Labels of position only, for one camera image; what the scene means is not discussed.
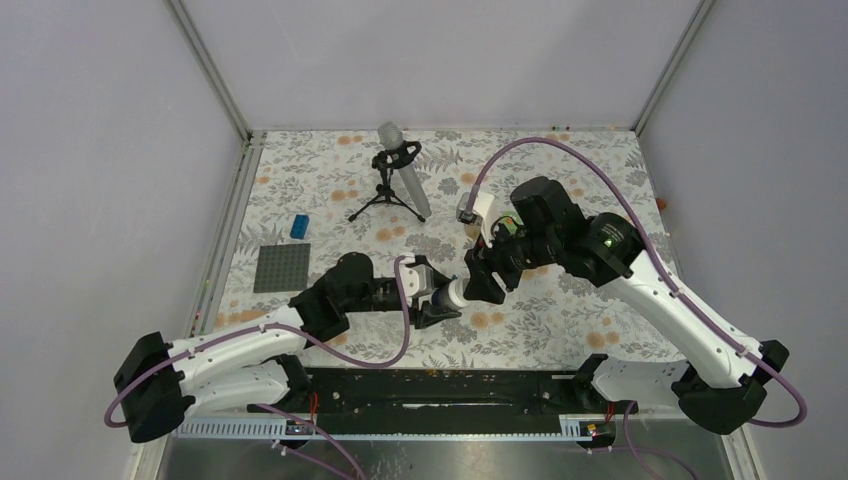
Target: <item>baseplate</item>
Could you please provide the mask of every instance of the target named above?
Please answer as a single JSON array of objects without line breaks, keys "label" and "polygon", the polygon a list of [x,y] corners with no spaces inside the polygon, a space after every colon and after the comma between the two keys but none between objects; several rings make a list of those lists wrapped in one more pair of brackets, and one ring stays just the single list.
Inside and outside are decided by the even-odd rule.
[{"label": "baseplate", "polygon": [[309,243],[260,247],[253,293],[304,290],[309,277],[311,247]]}]

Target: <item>metal sheet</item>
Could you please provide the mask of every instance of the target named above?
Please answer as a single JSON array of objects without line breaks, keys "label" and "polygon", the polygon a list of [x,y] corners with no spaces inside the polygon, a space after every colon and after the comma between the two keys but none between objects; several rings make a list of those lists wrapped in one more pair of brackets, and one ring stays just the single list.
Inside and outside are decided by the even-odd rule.
[{"label": "metal sheet", "polygon": [[[733,478],[721,437],[684,421],[632,423],[637,445],[669,450],[688,462],[701,478]],[[571,453],[573,443],[536,442],[343,442],[369,478],[387,480],[467,480],[532,478],[649,479],[629,452]],[[622,439],[617,442],[623,445]],[[160,480],[334,479],[333,474],[292,456],[281,457],[267,441],[172,439]],[[328,442],[312,442],[302,452],[345,471],[348,466]],[[667,479],[688,474],[668,460],[645,455]]]}]

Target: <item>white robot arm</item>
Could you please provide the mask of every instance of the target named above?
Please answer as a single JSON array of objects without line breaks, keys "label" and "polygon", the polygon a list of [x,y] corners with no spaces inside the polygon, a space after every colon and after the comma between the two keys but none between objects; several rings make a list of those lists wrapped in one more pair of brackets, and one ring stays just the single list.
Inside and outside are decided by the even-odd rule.
[{"label": "white robot arm", "polygon": [[501,284],[514,290],[523,270],[562,265],[566,272],[625,301],[686,358],[655,363],[592,355],[578,379],[590,382],[608,401],[679,406],[716,433],[730,433],[753,417],[765,399],[763,384],[770,375],[738,355],[677,297],[685,292],[721,331],[776,371],[788,356],[783,345],[760,342],[740,331],[677,279],[681,290],[672,292],[630,223],[613,213],[585,217],[559,182],[537,177],[513,191],[510,200],[523,222],[513,233],[493,221],[497,217],[493,200],[492,195],[478,192],[472,216],[463,211],[467,197],[460,201],[457,218],[481,225],[481,236],[465,256],[470,278],[454,280],[434,294],[434,302],[452,308],[474,300],[500,304],[505,297]]}]

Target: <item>gray microphone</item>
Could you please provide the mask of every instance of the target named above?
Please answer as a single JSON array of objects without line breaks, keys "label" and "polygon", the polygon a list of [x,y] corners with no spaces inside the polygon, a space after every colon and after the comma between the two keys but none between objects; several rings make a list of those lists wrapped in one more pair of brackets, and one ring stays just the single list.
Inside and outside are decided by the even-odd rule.
[{"label": "gray microphone", "polygon": [[[383,149],[387,151],[396,150],[403,145],[403,133],[392,122],[386,122],[377,128],[377,135],[380,137],[380,143]],[[398,159],[398,155],[392,155],[392,161]],[[424,195],[424,189],[421,187],[421,181],[418,180],[418,175],[415,174],[415,167],[412,163],[398,169],[400,178],[406,186],[406,191],[409,192],[409,197],[415,208],[422,217],[429,217],[433,214],[430,211],[430,202],[427,200],[427,195]]]}]

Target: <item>floral pattern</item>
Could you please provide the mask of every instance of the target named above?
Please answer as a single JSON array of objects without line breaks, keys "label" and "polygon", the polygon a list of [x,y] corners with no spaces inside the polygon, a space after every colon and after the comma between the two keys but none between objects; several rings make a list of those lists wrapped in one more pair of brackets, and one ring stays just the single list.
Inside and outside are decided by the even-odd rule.
[{"label": "floral pattern", "polygon": [[[666,262],[672,263],[642,154],[631,132],[409,132],[423,146],[415,168],[433,215],[425,224],[401,207],[375,206],[354,222],[347,217],[373,196],[379,175],[370,168],[380,149],[372,131],[271,132],[250,193],[235,255],[230,265],[216,328],[247,321],[284,305],[294,293],[253,293],[259,247],[297,242],[288,237],[296,214],[310,217],[304,241],[312,244],[310,285],[344,253],[371,257],[375,275],[391,276],[402,252],[427,255],[444,274],[467,274],[465,250],[475,232],[454,220],[460,197],[470,189],[483,163],[518,138],[541,135],[577,148],[616,182],[650,233]],[[624,210],[606,186],[567,154],[546,145],[524,145],[506,154],[487,176],[483,189],[497,197],[501,212],[514,214],[509,194],[535,176],[558,179],[587,214]],[[393,186],[405,201],[402,181]],[[350,314],[351,328],[331,344],[364,360],[392,357],[402,341],[400,314]],[[459,319],[413,330],[398,367],[566,369],[587,355],[607,352],[626,360],[671,361],[674,346],[623,302],[603,295],[558,266],[525,272],[521,286],[503,305],[474,303]],[[303,354],[305,365],[344,366],[319,349]]]}]

